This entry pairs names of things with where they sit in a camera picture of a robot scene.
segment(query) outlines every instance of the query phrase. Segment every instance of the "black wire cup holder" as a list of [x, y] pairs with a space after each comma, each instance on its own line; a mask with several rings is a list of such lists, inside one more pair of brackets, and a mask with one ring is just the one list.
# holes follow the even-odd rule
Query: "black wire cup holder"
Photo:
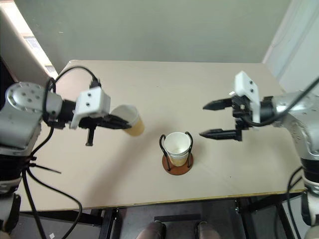
[[192, 165], [193, 165], [193, 155], [191, 153], [191, 150], [192, 150], [192, 147], [193, 147], [193, 137], [191, 136], [191, 134], [189, 132], [185, 132], [185, 134], [187, 134], [190, 138], [190, 146], [189, 146], [189, 149], [188, 149], [188, 157], [187, 157], [187, 161], [184, 165], [182, 166], [174, 166], [171, 162], [170, 162], [170, 159], [168, 158], [168, 154], [165, 150], [165, 148], [163, 147], [162, 145], [162, 139], [164, 138], [164, 140], [166, 139], [166, 135], [165, 134], [162, 134], [159, 138], [159, 146], [161, 148], [161, 150], [163, 151], [163, 158], [162, 158], [162, 164], [163, 164], [163, 167], [164, 169], [170, 173], [170, 174], [173, 174], [173, 175], [181, 175], [181, 174], [184, 174], [186, 172], [188, 172]]

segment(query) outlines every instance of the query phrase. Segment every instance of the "window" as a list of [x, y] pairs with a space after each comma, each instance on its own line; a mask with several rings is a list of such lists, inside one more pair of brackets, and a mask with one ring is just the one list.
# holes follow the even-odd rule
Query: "window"
[[43, 51], [35, 36], [33, 35], [28, 24], [25, 22], [14, 1], [0, 1], [0, 7], [6, 13], [6, 15], [8, 16], [16, 30], [26, 40], [28, 46], [30, 47], [30, 50], [32, 51], [36, 59], [40, 62], [40, 64], [45, 68], [48, 75], [50, 75], [53, 78], [56, 78], [58, 74], [54, 66], [52, 65], [49, 58]]

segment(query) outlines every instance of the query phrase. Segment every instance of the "cable connector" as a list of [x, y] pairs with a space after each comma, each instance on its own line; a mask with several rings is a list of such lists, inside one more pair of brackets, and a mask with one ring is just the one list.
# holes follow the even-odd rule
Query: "cable connector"
[[95, 76], [92, 78], [92, 82], [90, 84], [90, 89], [94, 87], [101, 87], [100, 80], [96, 78]]

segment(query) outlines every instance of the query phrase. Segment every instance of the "gray wall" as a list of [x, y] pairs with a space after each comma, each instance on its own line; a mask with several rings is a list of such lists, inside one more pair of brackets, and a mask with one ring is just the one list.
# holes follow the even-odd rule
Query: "gray wall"
[[15, 0], [59, 72], [69, 60], [261, 62], [289, 0]]

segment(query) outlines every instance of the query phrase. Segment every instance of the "wall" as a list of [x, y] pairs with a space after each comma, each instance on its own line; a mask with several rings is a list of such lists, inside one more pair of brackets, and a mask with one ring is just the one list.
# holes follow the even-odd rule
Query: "wall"
[[[319, 16], [317, 15], [303, 43], [280, 78], [288, 92], [303, 90], [319, 77]], [[314, 89], [319, 96], [319, 86]]]
[[8, 16], [0, 9], [0, 54], [15, 81], [44, 85], [48, 75]]
[[57, 71], [69, 60], [261, 62], [289, 0], [16, 0]]
[[[319, 76], [319, 1], [293, 0], [264, 63], [287, 92]], [[314, 93], [319, 95], [319, 87]]]

